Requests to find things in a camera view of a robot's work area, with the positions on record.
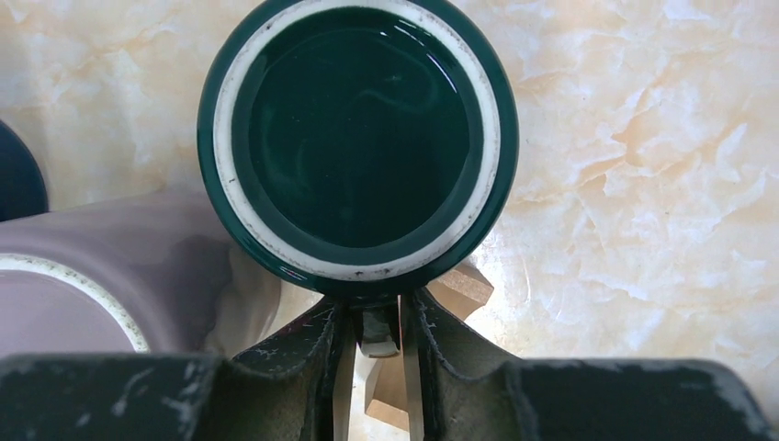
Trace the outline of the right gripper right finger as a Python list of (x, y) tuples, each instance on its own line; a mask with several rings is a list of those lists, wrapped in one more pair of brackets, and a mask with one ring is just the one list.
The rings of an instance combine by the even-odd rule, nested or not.
[(425, 289), (401, 298), (414, 440), (775, 440), (749, 389), (699, 359), (521, 358)]

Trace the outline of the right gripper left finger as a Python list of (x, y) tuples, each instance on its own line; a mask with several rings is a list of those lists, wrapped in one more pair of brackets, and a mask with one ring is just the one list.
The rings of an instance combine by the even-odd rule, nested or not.
[(232, 358), (22, 355), (1, 363), (4, 440), (343, 440), (335, 404), (354, 352), (344, 304), (322, 300)]

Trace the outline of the lilac purple mug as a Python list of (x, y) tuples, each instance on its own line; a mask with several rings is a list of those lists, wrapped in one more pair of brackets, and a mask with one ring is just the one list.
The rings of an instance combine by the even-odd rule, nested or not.
[(1, 225), (1, 353), (200, 352), (231, 282), (231, 236), (198, 193)]

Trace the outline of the dark green mug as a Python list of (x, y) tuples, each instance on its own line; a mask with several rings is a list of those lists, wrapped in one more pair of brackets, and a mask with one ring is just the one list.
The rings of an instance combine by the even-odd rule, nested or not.
[(448, 1), (265, 1), (218, 51), (198, 160), (232, 238), (400, 350), (397, 298), (484, 240), (517, 166), (511, 85)]

